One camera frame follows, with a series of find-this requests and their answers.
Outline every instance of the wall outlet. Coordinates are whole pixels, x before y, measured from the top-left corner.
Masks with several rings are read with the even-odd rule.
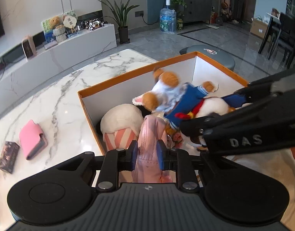
[[[143,10],[136,11],[136,12],[134,13],[134,16],[135,16],[135,17],[141,17],[141,16],[143,16],[143,15],[144,15],[144,11],[143,11]]]

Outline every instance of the water bottle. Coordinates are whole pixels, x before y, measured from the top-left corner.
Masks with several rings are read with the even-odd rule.
[[[159,24],[160,30],[168,34],[176,32],[176,12],[169,9],[170,0],[166,0],[166,7],[160,11]]]

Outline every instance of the black plant pot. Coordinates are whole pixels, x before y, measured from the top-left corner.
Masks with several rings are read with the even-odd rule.
[[[120,44],[130,43],[130,39],[128,38],[128,26],[124,28],[118,28]]]

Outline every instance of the blue fabric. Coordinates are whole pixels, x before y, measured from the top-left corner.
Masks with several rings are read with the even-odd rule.
[[[244,103],[246,103],[246,99],[244,95],[231,94],[231,95],[226,95],[222,97],[222,99],[224,99],[224,101],[227,104],[229,104],[230,107],[233,107],[233,108],[239,108]]]
[[[187,83],[187,89],[185,94],[182,96],[181,100],[169,113],[168,115],[165,114],[164,117],[170,121],[170,124],[173,128],[179,128],[182,119],[176,118],[176,113],[184,113],[188,114],[193,108],[200,103],[201,99],[207,95],[206,90],[201,87],[194,87],[193,85]]]

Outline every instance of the round stool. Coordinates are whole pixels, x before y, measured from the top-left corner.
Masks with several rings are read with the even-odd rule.
[[[217,48],[217,47],[212,47],[209,45],[193,45],[191,47],[187,47],[184,49],[180,50],[180,54],[186,54],[190,52],[198,51],[213,60],[219,62],[221,65],[225,66],[229,70],[233,71],[235,67],[235,61],[233,57],[228,54],[227,52]]]

